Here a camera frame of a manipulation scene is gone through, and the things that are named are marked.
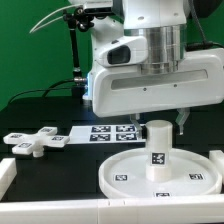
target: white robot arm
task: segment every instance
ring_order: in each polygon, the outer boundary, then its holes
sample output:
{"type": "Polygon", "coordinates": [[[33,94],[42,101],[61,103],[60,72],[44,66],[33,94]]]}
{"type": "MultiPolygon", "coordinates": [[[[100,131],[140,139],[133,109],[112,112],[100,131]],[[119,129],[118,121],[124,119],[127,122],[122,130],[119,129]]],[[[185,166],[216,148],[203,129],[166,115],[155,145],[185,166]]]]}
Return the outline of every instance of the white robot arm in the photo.
{"type": "Polygon", "coordinates": [[[224,51],[185,52],[183,5],[182,0],[123,1],[125,21],[117,33],[123,29],[124,34],[107,44],[98,41],[95,23],[96,62],[90,80],[93,110],[99,117],[223,100],[224,51]]]}

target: black table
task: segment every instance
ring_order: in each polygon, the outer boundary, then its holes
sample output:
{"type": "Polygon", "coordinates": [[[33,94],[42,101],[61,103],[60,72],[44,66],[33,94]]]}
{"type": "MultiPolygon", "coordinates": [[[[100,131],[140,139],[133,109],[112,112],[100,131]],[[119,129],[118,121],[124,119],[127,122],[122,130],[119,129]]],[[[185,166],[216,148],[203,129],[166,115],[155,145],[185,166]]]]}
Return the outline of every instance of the black table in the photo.
{"type": "MultiPolygon", "coordinates": [[[[176,110],[143,114],[141,123],[163,119],[175,124],[176,110]]],[[[36,133],[44,126],[58,127],[69,135],[73,125],[128,124],[128,116],[98,118],[92,108],[72,97],[24,98],[13,101],[0,112],[0,159],[16,158],[18,174],[2,201],[46,201],[104,198],[98,185],[98,169],[111,155],[142,143],[67,145],[45,147],[42,158],[13,155],[13,146],[3,137],[11,132],[36,133]]],[[[224,105],[191,109],[184,135],[174,135],[174,147],[208,155],[224,149],[224,105]]]]}

